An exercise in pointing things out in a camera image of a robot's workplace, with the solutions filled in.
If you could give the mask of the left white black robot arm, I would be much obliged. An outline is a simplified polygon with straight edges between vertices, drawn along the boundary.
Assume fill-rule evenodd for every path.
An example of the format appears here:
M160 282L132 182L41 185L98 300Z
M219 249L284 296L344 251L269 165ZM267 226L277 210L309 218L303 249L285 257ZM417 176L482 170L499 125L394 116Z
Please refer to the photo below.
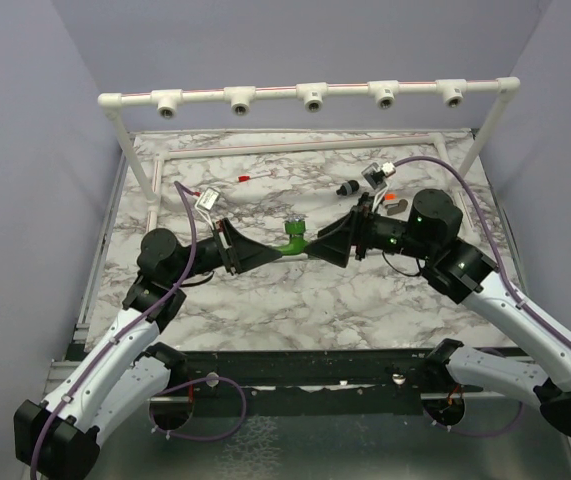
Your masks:
M147 353L177 316L186 295L178 283L220 267L244 273L281 252L218 222L211 237L183 246L165 228L141 241L139 271L111 326L78 367L38 403L14 415L16 457L31 475L84 479L111 434L152 395L179 392L186 371Z

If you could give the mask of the white PVC pipe rack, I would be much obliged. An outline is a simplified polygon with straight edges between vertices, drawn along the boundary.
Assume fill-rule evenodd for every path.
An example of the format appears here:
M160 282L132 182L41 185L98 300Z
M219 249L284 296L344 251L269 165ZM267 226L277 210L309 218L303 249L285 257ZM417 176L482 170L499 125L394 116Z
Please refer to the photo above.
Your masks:
M250 112L255 102L296 99L309 113L319 112L324 101L332 97L368 97L377 108L388 110L400 96L437 95L443 104L454 109L467 94L494 94L494 101L473 145L468 150L458 173L466 176L481 150L490 139L509 103L520 90L521 82L516 77L501 77L494 80L438 79L427 82L399 82L397 80L369 81L367 83L328 84L326 82L302 83L295 86L256 87L231 86L222 89L182 90L161 89L148 93L102 93L98 105L112 123L118 144L133 172L148 205L146 229L157 226L161 206L175 211L178 206L162 195L164 165L170 160L191 160L214 157L239 157L257 154L295 153L328 150L355 150L377 147L431 145L439 158L447 161L449 154L443 136L437 132L400 134L376 138L323 140L254 144L229 147L211 147L160 153L153 163L152 175L147 176L130 132L122 119L122 110L130 107L155 107L160 117L172 119L183 105L201 103L226 103L234 115L243 117Z

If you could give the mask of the green plastic water faucet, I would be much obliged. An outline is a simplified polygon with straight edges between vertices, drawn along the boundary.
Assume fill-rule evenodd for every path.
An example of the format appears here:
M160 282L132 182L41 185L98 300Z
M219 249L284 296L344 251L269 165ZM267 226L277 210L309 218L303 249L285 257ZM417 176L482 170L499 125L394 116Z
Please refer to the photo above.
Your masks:
M287 242L281 245L274 245L273 248L285 257L294 257L304 253L308 244L305 239L306 221L301 215L292 215L283 222L284 233Z

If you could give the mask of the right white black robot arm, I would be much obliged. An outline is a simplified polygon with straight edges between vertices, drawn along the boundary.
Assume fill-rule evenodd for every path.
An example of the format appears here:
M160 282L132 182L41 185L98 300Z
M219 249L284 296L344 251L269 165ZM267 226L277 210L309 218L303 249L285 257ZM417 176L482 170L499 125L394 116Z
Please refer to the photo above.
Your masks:
M425 360L434 390L475 386L539 410L571 437L571 332L529 300L489 256L458 236L462 212L442 190L419 191L407 220L376 213L363 195L350 212L322 229L305 252L339 267L371 250L423 261L421 276L438 293L482 316L530 358L521 363L446 339Z

